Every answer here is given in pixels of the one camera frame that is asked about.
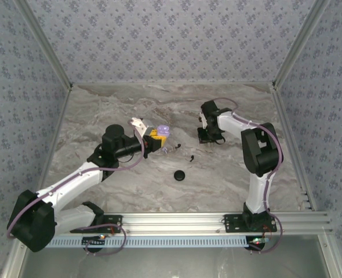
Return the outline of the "small LED circuit board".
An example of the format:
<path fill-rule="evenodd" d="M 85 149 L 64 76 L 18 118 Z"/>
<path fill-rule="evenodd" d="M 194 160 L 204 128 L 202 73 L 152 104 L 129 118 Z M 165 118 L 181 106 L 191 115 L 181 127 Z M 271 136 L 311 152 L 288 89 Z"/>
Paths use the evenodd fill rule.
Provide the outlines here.
<path fill-rule="evenodd" d="M 98 248 L 105 245 L 105 236 L 84 236 L 81 240 L 81 245 L 88 248 Z"/>
<path fill-rule="evenodd" d="M 246 249 L 250 251 L 261 251 L 270 240 L 270 237 L 265 236 L 247 236 L 246 241 L 248 246 Z"/>

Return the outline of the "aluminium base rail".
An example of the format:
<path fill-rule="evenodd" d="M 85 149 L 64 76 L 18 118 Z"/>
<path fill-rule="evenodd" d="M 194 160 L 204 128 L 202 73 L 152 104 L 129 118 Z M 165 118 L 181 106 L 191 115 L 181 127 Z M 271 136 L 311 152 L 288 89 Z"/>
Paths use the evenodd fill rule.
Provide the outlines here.
<path fill-rule="evenodd" d="M 215 213 L 122 213 L 122 227 L 130 235 L 222 235 L 225 212 Z M 276 211 L 284 235 L 317 235 L 333 232 L 322 211 Z"/>

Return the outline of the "aluminium table side rail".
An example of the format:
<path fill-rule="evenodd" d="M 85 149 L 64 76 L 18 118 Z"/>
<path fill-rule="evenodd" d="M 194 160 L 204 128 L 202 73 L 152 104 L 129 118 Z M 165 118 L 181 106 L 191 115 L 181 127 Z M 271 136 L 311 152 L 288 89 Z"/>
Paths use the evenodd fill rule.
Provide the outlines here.
<path fill-rule="evenodd" d="M 271 85 L 271 93 L 273 96 L 275 108 L 278 113 L 279 121 L 283 128 L 284 138 L 286 141 L 287 149 L 289 151 L 289 156 L 292 161 L 294 172 L 296 174 L 296 178 L 301 188 L 301 191 L 303 192 L 302 195 L 304 195 L 302 207 L 307 211 L 317 211 L 318 208 L 314 196 L 312 194 L 307 173 L 305 172 L 303 163 L 301 161 L 299 149 L 297 147 L 296 140 L 292 132 L 292 127 L 290 125 L 290 121 L 286 113 L 286 109 L 282 101 L 281 94 L 275 87 L 275 85 Z"/>

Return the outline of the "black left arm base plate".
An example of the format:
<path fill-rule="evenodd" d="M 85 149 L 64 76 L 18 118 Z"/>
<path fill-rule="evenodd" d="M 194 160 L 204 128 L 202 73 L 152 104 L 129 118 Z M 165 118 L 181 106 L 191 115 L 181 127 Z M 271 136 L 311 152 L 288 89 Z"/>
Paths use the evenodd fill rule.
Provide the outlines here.
<path fill-rule="evenodd" d="M 92 228 L 96 225 L 104 225 L 104 224 L 115 224 L 118 226 L 122 225 L 122 216 L 121 215 L 107 215 L 103 214 L 101 216 L 95 216 L 93 222 L 89 225 L 90 229 L 81 230 L 81 229 L 74 229 L 71 230 L 70 233 L 109 233 L 115 234 L 120 233 L 120 229 L 113 227 L 113 226 L 105 226 L 100 228 Z"/>

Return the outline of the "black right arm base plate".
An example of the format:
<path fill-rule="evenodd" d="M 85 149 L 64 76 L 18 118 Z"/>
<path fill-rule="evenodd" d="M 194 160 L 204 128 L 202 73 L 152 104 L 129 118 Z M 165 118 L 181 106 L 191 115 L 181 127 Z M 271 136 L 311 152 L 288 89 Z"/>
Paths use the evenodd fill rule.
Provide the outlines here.
<path fill-rule="evenodd" d="M 248 214 L 226 214 L 223 224 L 227 233 L 264 233 L 278 230 L 274 217 L 267 213 L 256 216 Z"/>

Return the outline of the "aluminium frame post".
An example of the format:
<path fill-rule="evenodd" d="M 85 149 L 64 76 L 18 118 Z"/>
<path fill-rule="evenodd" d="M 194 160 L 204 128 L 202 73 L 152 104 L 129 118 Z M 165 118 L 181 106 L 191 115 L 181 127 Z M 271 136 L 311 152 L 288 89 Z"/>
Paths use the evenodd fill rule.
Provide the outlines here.
<path fill-rule="evenodd" d="M 284 81 L 290 74 L 296 60 L 304 49 L 305 44 L 307 43 L 314 29 L 317 27 L 321 16 L 329 4 L 330 0 L 314 0 L 310 11 L 301 25 L 301 28 L 273 81 L 273 87 L 275 90 L 279 90 L 284 84 Z"/>
<path fill-rule="evenodd" d="M 25 20 L 28 28 L 32 32 L 35 40 L 38 42 L 39 47 L 41 48 L 47 61 L 50 63 L 51 67 L 53 68 L 61 84 L 63 85 L 65 89 L 70 91 L 71 82 L 61 62 L 59 61 L 57 55 L 55 54 L 52 45 L 50 44 L 47 36 L 45 35 L 37 17 L 35 16 L 30 5 L 28 4 L 27 0 L 13 0 L 13 2 L 18 8 L 23 19 Z"/>

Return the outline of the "aluminium frame leg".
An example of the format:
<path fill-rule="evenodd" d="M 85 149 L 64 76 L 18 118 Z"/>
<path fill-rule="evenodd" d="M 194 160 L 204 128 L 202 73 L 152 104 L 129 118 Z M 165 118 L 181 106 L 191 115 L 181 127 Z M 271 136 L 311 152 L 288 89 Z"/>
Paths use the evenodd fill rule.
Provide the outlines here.
<path fill-rule="evenodd" d="M 11 251 L 3 268 L 1 278 L 18 278 L 23 261 L 26 256 L 27 248 L 23 243 L 14 240 Z"/>
<path fill-rule="evenodd" d="M 330 278 L 342 278 L 342 257 L 335 236 L 324 233 L 318 240 Z"/>

